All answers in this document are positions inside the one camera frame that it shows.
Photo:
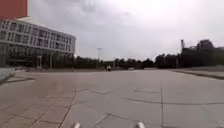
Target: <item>sky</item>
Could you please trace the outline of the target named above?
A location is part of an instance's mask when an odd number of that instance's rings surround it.
[[[76,55],[154,59],[210,39],[224,46],[224,0],[29,0],[27,21],[76,36]]]

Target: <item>building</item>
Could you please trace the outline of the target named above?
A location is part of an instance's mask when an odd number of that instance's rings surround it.
[[[0,21],[0,66],[67,67],[74,36],[18,20]]]

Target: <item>stone pavement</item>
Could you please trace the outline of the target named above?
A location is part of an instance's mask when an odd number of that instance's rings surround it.
[[[0,86],[1,128],[221,128],[224,81],[165,70],[17,73]]]

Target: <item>person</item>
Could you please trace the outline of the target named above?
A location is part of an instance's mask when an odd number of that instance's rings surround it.
[[[108,71],[108,72],[111,71],[111,66],[110,66],[110,65],[107,66],[107,71]]]

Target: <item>red object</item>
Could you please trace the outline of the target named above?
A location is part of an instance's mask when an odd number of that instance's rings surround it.
[[[0,0],[0,19],[28,16],[28,0]]]

